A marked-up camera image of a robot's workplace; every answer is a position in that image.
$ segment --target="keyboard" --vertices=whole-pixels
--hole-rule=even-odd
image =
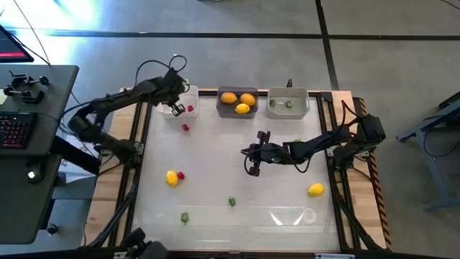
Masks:
[[[36,121],[34,112],[0,111],[0,149],[26,149]]]

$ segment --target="lemon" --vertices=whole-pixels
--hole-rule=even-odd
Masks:
[[[243,104],[247,104],[249,106],[254,106],[256,104],[256,99],[252,94],[242,94],[239,99]]]
[[[315,183],[308,188],[308,195],[312,197],[321,196],[324,194],[324,185],[321,183]]]
[[[221,101],[225,104],[233,104],[236,101],[236,95],[232,92],[225,92],[221,96]]]
[[[175,171],[168,171],[166,173],[166,183],[168,186],[175,187],[178,184],[178,175]]]
[[[236,106],[235,111],[236,111],[237,114],[246,114],[246,113],[249,112],[250,109],[251,108],[249,108],[249,105],[247,105],[247,104],[238,104]]]

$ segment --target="computer monitor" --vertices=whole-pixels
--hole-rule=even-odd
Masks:
[[[0,25],[0,63],[33,61],[34,58]]]

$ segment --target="gray floor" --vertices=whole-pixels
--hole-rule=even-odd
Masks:
[[[451,0],[460,6],[460,1]],[[438,0],[323,0],[329,33],[351,35],[458,35],[460,11]],[[274,32],[319,33],[315,1],[19,1],[35,27],[109,32]],[[37,10],[49,10],[46,17]],[[15,5],[5,5],[4,26],[27,27]],[[54,64],[76,64],[74,93],[81,101],[118,91],[134,82],[135,68],[146,59],[188,57],[182,72],[200,87],[285,85],[331,89],[321,40],[154,39],[39,36]],[[19,36],[40,52],[32,33]],[[380,117],[387,139],[377,148],[393,247],[398,252],[457,258],[460,207],[423,212],[438,198],[431,175],[414,142],[394,136],[432,115],[436,105],[459,90],[459,41],[331,42],[341,90],[351,90]],[[141,78],[162,75],[146,66]],[[62,222],[59,236],[39,233],[29,246],[0,246],[0,253],[57,250],[79,246],[79,228],[88,204],[64,201],[52,220]],[[65,219],[72,215],[72,223]]]

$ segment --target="red berry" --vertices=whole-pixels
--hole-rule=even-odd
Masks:
[[[179,172],[179,173],[178,173],[178,178],[179,178],[180,180],[185,179],[184,173]]]

